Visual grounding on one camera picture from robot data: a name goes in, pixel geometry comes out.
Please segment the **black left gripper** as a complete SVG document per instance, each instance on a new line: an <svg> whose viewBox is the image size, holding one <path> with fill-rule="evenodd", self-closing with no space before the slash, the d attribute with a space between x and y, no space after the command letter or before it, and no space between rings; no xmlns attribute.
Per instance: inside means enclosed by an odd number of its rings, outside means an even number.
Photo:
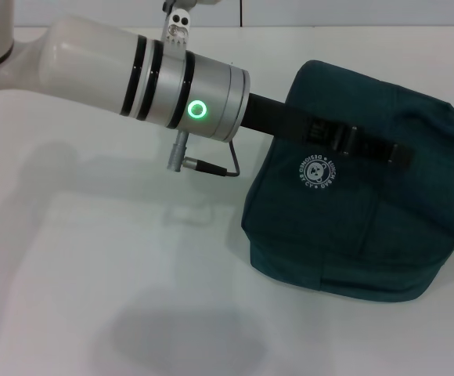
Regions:
<svg viewBox="0 0 454 376"><path fill-rule="evenodd" d="M299 145L323 146L349 157L396 168L407 168L413 159L410 147L253 93L249 95L241 125Z"/></svg>

